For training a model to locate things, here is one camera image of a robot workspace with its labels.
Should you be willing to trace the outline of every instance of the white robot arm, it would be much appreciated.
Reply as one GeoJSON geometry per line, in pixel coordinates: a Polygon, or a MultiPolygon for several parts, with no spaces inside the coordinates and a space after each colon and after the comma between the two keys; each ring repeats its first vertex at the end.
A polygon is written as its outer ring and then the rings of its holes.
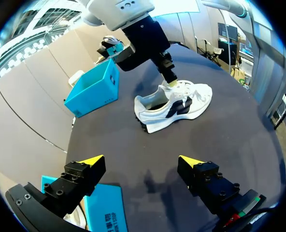
{"type": "Polygon", "coordinates": [[[130,71],[151,59],[168,83],[177,79],[166,52],[170,43],[160,24],[148,14],[155,8],[151,0],[77,1],[87,9],[82,17],[87,24],[105,25],[111,31],[122,29],[131,42],[131,49],[125,49],[116,62],[122,70],[130,71]]]}
{"type": "Polygon", "coordinates": [[[91,26],[104,24],[109,30],[130,26],[148,16],[155,7],[150,0],[78,0],[87,12],[84,22],[91,26]]]}

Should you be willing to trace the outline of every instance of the shoe tongue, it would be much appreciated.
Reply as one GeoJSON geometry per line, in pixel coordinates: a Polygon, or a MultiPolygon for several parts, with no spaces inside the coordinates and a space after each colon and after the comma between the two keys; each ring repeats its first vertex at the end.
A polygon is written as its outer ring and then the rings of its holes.
{"type": "Polygon", "coordinates": [[[174,90],[170,86],[160,85],[159,89],[162,89],[167,99],[170,100],[171,94],[174,93],[174,90]]]}

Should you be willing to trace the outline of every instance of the gray table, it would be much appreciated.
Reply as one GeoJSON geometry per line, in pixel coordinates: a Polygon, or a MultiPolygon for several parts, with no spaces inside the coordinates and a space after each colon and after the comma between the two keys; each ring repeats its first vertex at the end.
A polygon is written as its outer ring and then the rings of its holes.
{"type": "Polygon", "coordinates": [[[173,45],[174,72],[181,80],[213,89],[207,110],[147,134],[134,117],[133,100],[156,91],[162,77],[151,61],[120,72],[119,99],[75,122],[67,162],[105,155],[101,183],[122,187],[130,232],[210,231],[217,221],[193,198],[177,173],[179,155],[212,160],[231,182],[277,202],[285,165],[271,123],[253,97],[228,73],[191,50],[173,45]]]}

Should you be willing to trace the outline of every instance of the window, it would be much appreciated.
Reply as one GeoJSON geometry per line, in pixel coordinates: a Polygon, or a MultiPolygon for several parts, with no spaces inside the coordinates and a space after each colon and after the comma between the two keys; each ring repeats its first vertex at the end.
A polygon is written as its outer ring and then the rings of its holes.
{"type": "Polygon", "coordinates": [[[196,0],[153,0],[152,17],[182,12],[200,12],[196,0]]]}

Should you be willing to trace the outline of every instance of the white sneaker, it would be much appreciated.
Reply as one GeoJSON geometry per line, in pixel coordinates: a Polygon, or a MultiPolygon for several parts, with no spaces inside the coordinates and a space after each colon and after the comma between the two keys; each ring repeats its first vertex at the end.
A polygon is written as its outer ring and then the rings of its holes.
{"type": "Polygon", "coordinates": [[[134,113],[148,133],[159,131],[180,119],[195,119],[209,106],[212,88],[206,84],[178,81],[174,87],[163,82],[146,97],[136,96],[134,113]]]}

